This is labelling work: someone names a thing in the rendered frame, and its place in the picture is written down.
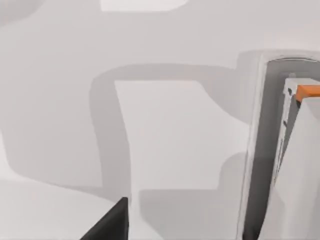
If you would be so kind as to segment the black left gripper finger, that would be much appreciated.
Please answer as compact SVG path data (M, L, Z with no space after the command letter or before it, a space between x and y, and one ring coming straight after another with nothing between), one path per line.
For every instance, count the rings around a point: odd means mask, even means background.
M129 199L122 197L79 240L129 240Z

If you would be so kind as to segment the white box with orange band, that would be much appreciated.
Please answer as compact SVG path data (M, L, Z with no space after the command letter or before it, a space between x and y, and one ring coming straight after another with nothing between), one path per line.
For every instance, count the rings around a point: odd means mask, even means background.
M274 171L257 240L320 240L320 81L287 78Z

